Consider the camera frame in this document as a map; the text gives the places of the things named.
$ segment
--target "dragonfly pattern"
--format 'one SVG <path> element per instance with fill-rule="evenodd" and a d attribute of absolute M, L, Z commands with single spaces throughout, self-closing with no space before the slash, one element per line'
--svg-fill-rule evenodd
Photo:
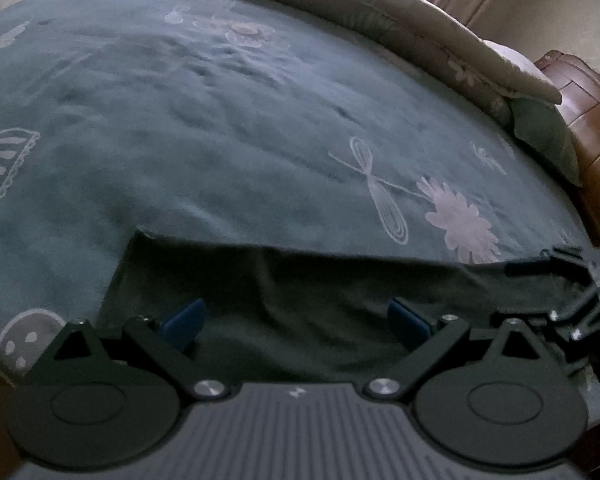
<path fill-rule="evenodd" d="M 487 153 L 487 150 L 484 148 L 478 148 L 473 141 L 471 141 L 471 147 L 474 150 L 474 155 L 478 157 L 485 166 L 488 166 L 492 170 L 497 170 L 503 175 L 507 174 L 500 163 Z"/>
<path fill-rule="evenodd" d="M 422 198 L 426 197 L 373 175 L 371 170 L 374 156 L 364 140 L 359 137 L 351 137 L 349 139 L 349 147 L 353 152 L 353 156 L 356 159 L 359 168 L 356 168 L 344 160 L 340 160 L 337 156 L 333 155 L 333 153 L 329 153 L 329 156 L 344 166 L 351 168 L 353 171 L 357 171 L 366 176 L 366 185 L 369 188 L 369 193 L 371 193 L 371 198 L 378 211 L 382 227 L 394 242 L 400 245 L 406 245 L 409 241 L 409 228 L 407 222 L 395 203 L 395 200 L 382 184 L 395 187 L 396 189 L 400 189 L 401 191 L 415 196 Z"/>

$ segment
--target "wooden bed frame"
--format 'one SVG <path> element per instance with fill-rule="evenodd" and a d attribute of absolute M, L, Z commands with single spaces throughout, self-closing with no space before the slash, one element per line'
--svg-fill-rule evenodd
<path fill-rule="evenodd" d="M 600 246 L 600 74 L 581 59 L 556 50 L 548 52 L 536 66 L 560 89 L 558 107 L 574 133 L 580 176 L 584 186 L 570 195 L 593 242 Z M 20 464 L 4 427 L 6 398 L 12 386 L 0 375 L 0 480 Z M 570 460 L 592 480 L 600 480 L 600 425 L 587 431 L 572 450 Z"/>

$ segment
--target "green pillow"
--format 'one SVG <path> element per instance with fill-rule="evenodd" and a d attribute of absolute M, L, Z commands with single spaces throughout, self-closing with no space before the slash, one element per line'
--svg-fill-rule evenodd
<path fill-rule="evenodd" d="M 511 99 L 509 105 L 514 117 L 513 134 L 531 146 L 541 162 L 581 186 L 573 134 L 555 105 L 526 98 Z"/>

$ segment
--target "pillow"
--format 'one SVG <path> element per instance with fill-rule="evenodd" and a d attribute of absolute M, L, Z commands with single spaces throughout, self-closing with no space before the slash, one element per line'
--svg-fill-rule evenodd
<path fill-rule="evenodd" d="M 508 59 L 515 66 L 517 66 L 522 72 L 529 74 L 531 77 L 535 77 L 541 79 L 545 83 L 554 86 L 554 82 L 551 81 L 547 76 L 545 76 L 542 71 L 533 64 L 533 62 L 528 58 L 520 54 L 517 50 L 513 50 L 508 46 L 500 45 L 497 43 L 493 43 L 493 41 L 483 40 L 484 44 L 491 47 L 498 54 L 500 54 L 504 59 Z"/>
<path fill-rule="evenodd" d="M 519 98 L 509 101 L 514 135 L 531 146 L 552 170 L 575 186 L 581 186 L 578 159 L 571 130 L 555 105 Z"/>

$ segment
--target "blue gripper pad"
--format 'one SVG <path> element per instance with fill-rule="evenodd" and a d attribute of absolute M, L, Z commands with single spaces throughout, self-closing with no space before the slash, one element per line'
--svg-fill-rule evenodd
<path fill-rule="evenodd" d="M 436 321 L 405 300 L 391 300 L 386 318 L 389 330 L 409 351 L 414 351 L 434 335 Z"/>
<path fill-rule="evenodd" d="M 198 299 L 160 322 L 156 333 L 174 348 L 184 352 L 205 325 L 205 315 L 205 302 Z"/>

